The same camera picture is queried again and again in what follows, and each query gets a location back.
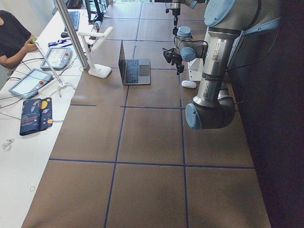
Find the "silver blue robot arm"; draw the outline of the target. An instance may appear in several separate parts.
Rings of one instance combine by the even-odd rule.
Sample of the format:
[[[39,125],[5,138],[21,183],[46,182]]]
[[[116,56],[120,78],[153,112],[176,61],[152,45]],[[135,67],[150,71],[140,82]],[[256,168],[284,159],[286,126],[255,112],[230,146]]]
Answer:
[[[186,5],[187,7],[194,9],[198,4],[198,0],[172,0],[168,8],[166,8],[165,13],[169,13],[172,11],[173,15],[173,35],[177,36],[178,32],[178,16],[181,14],[181,5]]]
[[[211,0],[204,22],[207,46],[181,36],[176,49],[183,61],[205,60],[198,94],[185,109],[190,128],[217,129],[228,126],[235,114],[235,104],[223,83],[235,39],[243,34],[275,29],[280,21],[280,0]]]

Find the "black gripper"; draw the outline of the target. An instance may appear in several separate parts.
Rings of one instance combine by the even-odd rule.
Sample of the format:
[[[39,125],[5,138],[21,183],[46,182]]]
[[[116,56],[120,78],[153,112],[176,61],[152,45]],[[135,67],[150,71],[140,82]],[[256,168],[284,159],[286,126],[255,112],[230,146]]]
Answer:
[[[174,64],[177,68],[177,75],[184,72],[184,65],[182,64],[182,58],[181,57],[175,57],[174,58]]]
[[[177,32],[178,32],[178,28],[177,28],[177,25],[178,25],[178,16],[180,15],[181,13],[181,9],[180,8],[172,8],[172,14],[174,16],[174,20],[173,20],[173,24],[174,24],[174,28],[173,28],[173,35],[174,36],[177,36]]]

